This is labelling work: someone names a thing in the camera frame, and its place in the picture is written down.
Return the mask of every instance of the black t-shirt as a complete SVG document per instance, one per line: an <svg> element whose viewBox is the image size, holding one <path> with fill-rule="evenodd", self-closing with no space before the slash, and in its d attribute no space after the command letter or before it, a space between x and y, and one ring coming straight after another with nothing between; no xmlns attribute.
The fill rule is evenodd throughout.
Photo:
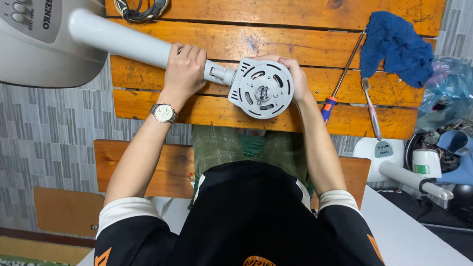
<svg viewBox="0 0 473 266"><path fill-rule="evenodd" d="M204 176L179 236L157 217L119 220L100 232L95 265L384 265L359 212L330 205L315 217L280 168L243 161Z"/></svg>

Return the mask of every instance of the plastic bag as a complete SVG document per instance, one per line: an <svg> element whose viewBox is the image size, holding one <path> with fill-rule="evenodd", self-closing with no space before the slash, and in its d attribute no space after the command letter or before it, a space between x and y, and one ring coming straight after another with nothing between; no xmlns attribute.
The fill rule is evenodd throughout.
<svg viewBox="0 0 473 266"><path fill-rule="evenodd" d="M426 82L415 133L453 123L473 105L473 68L459 59L442 57L432 63L434 75Z"/></svg>

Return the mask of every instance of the green label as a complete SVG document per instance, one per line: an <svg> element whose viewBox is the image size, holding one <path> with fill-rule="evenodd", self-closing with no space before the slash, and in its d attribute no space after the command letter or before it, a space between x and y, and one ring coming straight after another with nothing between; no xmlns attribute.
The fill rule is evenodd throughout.
<svg viewBox="0 0 473 266"><path fill-rule="evenodd" d="M417 165L417 164L415 164L414 169L415 169L415 172L418 173L418 174L426 174L426 175L430 174L428 165Z"/></svg>

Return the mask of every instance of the blue cloth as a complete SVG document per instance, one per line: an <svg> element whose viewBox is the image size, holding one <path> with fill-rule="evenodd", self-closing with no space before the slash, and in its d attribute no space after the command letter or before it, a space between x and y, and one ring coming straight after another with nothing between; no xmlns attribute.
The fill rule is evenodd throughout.
<svg viewBox="0 0 473 266"><path fill-rule="evenodd" d="M396 73L404 82L422 88L433 76L432 46L417 35L412 24L387 11L371 13L366 26L367 38L361 48L361 78L373 76L379 61L384 70Z"/></svg>

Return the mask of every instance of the control button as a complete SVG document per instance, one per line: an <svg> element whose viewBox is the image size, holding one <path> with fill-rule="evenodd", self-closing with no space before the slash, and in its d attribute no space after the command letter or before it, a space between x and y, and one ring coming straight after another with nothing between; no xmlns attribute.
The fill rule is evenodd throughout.
<svg viewBox="0 0 473 266"><path fill-rule="evenodd" d="M25 20L25 17L20 13L12 13L11 18L16 22L23 22Z"/></svg>
<svg viewBox="0 0 473 266"><path fill-rule="evenodd" d="M20 3L14 3L13 4L13 9L17 12L20 12L20 13L23 13L26 10L25 6L20 4Z"/></svg>

